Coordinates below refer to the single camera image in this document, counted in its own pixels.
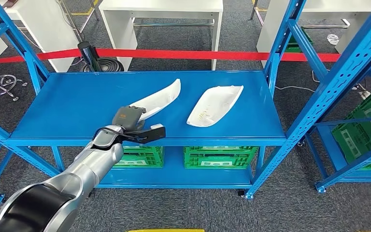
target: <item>silver robot arm segment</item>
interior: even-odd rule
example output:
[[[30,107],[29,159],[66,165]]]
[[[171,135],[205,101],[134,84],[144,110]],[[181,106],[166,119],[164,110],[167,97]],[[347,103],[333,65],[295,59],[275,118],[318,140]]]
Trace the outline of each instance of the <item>silver robot arm segment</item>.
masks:
[[[0,211],[0,232],[67,232],[91,190],[123,156],[123,141],[145,144],[166,136],[161,125],[143,130],[144,108],[121,107],[112,125],[93,140],[62,173],[12,195]]]

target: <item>red rope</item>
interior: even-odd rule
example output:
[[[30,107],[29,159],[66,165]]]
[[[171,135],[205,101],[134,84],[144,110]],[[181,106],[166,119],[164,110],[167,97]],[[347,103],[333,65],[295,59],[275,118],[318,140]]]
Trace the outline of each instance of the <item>red rope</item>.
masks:
[[[224,60],[267,60],[269,53],[264,52],[231,52],[231,51],[176,51],[176,50],[127,50],[127,49],[97,49],[101,57],[133,57],[161,59],[224,59]],[[79,49],[47,52],[37,54],[40,60],[80,57]],[[318,53],[323,62],[336,62],[340,54]],[[284,53],[282,61],[307,61],[303,53]],[[0,63],[24,61],[21,56],[0,58]]]

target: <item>white desk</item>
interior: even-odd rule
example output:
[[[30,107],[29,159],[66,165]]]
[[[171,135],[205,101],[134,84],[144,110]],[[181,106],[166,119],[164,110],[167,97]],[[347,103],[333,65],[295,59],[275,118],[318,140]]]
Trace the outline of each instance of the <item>white desk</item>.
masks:
[[[270,1],[257,43],[258,52],[270,52],[288,3],[289,0]],[[349,26],[335,47],[339,53],[342,53],[370,13],[371,0],[307,0],[300,18],[348,19],[351,26]]]
[[[132,18],[213,19],[212,50],[218,51],[223,14],[222,0],[103,0],[101,16],[114,49],[136,49]],[[127,71],[132,58],[117,58]],[[215,70],[216,60],[212,61]]]
[[[65,22],[63,11],[55,0],[19,0],[5,11],[12,20],[22,21],[43,52],[77,48],[76,35]],[[62,58],[50,59],[49,62],[56,72],[67,72],[73,60]]]

